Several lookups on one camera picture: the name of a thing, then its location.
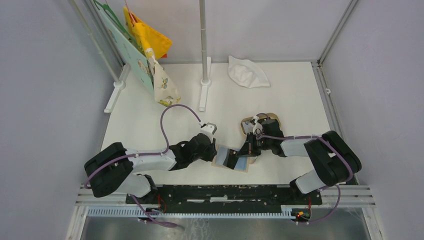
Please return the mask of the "white left rack foot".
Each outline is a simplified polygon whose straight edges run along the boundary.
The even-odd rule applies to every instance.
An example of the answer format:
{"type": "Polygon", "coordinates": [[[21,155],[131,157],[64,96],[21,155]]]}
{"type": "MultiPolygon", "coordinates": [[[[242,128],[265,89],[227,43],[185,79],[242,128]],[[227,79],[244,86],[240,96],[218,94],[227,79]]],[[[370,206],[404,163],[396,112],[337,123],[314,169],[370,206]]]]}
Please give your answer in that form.
{"type": "Polygon", "coordinates": [[[123,66],[122,71],[120,73],[119,82],[113,83],[114,89],[113,89],[111,96],[110,96],[110,98],[109,98],[109,100],[108,100],[108,102],[107,102],[107,104],[106,104],[106,106],[103,110],[104,113],[110,114],[114,110],[114,107],[115,107],[115,105],[118,101],[120,93],[126,87],[126,80],[127,80],[127,77],[129,75],[130,71],[131,71],[131,66],[128,63],[126,63],[123,66]]]}

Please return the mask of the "grey vertical pole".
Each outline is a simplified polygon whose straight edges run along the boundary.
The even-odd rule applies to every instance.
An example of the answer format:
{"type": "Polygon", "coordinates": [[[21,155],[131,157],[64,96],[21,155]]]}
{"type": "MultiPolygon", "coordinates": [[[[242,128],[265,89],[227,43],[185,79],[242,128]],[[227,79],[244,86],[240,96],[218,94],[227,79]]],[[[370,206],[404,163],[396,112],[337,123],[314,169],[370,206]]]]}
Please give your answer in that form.
{"type": "Polygon", "coordinates": [[[201,35],[201,57],[202,57],[202,84],[208,85],[208,56],[206,36],[206,1],[199,0],[200,35],[201,35]]]}

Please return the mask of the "teal printed hanging cloth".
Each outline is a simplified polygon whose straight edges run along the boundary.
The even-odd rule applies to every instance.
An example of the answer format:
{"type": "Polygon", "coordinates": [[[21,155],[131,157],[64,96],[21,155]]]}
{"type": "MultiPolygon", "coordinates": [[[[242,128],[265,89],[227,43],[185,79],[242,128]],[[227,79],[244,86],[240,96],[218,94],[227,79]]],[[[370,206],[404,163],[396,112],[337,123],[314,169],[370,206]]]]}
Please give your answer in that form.
{"type": "Polygon", "coordinates": [[[125,62],[130,65],[131,70],[142,82],[149,93],[154,94],[153,77],[149,69],[149,63],[144,54],[140,52],[140,47],[135,38],[120,23],[119,19],[105,3],[95,0],[93,2],[98,9],[98,13],[107,28],[107,32],[113,40],[117,50],[125,62]]]}

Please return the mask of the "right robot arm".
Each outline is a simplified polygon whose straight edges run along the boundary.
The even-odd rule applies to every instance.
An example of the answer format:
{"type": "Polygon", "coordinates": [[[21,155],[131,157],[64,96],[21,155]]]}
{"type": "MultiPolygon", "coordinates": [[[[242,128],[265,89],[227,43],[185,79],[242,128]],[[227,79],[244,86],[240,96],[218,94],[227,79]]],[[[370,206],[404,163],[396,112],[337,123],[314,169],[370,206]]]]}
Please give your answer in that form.
{"type": "Polygon", "coordinates": [[[288,196],[295,204],[302,204],[313,191],[350,181],[362,169],[357,155],[334,130],[322,135],[284,136],[277,119],[258,116],[244,119],[240,125],[246,139],[234,153],[237,158],[254,158],[271,151],[282,158],[310,159],[313,170],[289,184],[288,196]]]}

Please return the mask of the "white pole base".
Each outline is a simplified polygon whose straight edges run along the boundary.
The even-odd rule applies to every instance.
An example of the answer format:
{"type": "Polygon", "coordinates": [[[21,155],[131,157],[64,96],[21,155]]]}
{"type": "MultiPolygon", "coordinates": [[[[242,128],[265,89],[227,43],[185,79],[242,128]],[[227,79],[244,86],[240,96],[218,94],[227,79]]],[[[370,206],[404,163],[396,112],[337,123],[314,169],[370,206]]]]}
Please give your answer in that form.
{"type": "Polygon", "coordinates": [[[206,111],[209,87],[212,84],[212,81],[210,79],[212,58],[210,56],[207,56],[204,60],[205,61],[202,62],[202,79],[200,80],[201,90],[198,106],[198,110],[201,112],[206,111]]]}

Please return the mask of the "white crumpled cloth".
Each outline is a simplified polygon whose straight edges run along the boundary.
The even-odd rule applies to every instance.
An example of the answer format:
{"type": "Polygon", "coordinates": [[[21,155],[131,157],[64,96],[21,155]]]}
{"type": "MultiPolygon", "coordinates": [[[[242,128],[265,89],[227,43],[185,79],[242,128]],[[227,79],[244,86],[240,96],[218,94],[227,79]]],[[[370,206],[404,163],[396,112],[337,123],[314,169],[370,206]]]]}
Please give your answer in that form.
{"type": "Polygon", "coordinates": [[[271,83],[266,73],[255,62],[228,56],[228,76],[239,86],[251,88],[269,88],[271,83]]]}

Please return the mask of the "beige card holder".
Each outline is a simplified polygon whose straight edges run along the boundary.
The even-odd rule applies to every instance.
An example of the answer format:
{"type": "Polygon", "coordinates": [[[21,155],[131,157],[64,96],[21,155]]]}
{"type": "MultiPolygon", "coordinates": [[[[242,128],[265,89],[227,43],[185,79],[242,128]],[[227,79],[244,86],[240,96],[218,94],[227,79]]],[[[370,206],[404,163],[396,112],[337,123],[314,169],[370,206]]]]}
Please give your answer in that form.
{"type": "Polygon", "coordinates": [[[250,164],[254,164],[258,157],[238,157],[237,153],[237,149],[219,145],[217,147],[217,154],[214,157],[211,165],[213,167],[224,168],[238,172],[248,172],[250,164]]]}

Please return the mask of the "black VIP card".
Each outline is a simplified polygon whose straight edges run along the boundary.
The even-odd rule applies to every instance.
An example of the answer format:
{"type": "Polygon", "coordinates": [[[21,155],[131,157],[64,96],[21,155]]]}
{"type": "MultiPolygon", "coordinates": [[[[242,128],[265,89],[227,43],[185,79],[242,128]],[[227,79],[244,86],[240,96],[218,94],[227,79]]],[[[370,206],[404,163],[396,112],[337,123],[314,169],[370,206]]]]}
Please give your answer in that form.
{"type": "Polygon", "coordinates": [[[239,158],[233,155],[233,149],[229,149],[227,153],[225,154],[225,158],[223,161],[223,166],[229,169],[234,170],[236,167],[236,164],[238,163],[239,158]]]}

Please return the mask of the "white printed hanging cloth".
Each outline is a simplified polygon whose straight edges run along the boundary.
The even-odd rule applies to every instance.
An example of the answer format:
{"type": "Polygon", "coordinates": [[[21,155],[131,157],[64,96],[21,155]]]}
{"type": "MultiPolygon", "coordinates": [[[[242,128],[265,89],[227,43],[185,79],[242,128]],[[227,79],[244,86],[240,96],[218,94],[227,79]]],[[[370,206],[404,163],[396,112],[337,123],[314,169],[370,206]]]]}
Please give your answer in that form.
{"type": "Polygon", "coordinates": [[[165,107],[178,104],[181,100],[181,95],[177,86],[156,60],[153,49],[148,48],[145,53],[152,75],[155,101],[165,107]]]}

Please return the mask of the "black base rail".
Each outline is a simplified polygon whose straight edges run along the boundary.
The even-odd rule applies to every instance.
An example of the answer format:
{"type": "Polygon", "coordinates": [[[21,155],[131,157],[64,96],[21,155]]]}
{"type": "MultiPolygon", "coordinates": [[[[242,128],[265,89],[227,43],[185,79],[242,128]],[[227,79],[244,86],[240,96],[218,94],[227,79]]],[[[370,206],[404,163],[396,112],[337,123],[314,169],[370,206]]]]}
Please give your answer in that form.
{"type": "Polygon", "coordinates": [[[166,214],[271,214],[282,207],[321,205],[316,190],[301,194],[289,185],[159,185],[138,199],[166,214]]]}

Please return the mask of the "beige oval tray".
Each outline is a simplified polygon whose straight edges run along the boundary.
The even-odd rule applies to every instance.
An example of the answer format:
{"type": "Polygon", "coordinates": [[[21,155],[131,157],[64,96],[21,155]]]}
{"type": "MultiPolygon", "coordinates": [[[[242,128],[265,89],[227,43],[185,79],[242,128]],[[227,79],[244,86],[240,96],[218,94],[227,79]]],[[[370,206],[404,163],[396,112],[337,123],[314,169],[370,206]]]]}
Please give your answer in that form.
{"type": "Polygon", "coordinates": [[[281,121],[279,119],[279,117],[272,112],[268,112],[268,113],[257,113],[255,116],[252,117],[247,117],[241,120],[240,122],[240,128],[241,131],[244,135],[247,135],[248,133],[253,133],[254,132],[254,120],[255,118],[258,118],[258,120],[266,120],[266,119],[275,119],[279,125],[281,125],[281,121]]]}

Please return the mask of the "yellow hanging cloth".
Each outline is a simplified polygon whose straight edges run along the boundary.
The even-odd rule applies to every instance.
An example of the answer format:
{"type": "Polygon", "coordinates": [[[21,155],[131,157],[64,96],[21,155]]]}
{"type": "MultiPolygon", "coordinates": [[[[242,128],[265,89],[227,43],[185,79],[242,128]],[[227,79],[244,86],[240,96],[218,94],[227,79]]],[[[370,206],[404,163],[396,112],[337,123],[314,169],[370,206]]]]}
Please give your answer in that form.
{"type": "Polygon", "coordinates": [[[162,33],[139,19],[126,6],[123,8],[129,33],[135,38],[136,45],[142,50],[147,59],[167,58],[173,42],[162,33]]]}

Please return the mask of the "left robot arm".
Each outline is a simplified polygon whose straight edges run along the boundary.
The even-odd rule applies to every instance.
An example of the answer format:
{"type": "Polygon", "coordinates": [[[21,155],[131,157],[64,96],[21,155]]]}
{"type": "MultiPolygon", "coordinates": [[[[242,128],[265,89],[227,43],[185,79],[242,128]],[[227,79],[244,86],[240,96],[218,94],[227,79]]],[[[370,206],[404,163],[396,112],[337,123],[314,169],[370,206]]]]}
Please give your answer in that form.
{"type": "Polygon", "coordinates": [[[216,155],[216,139],[203,133],[171,145],[166,153],[127,149],[115,142],[84,164],[88,177],[84,186],[96,198],[124,193],[151,204],[157,190],[152,177],[142,172],[181,170],[197,160],[210,162],[216,155]]]}

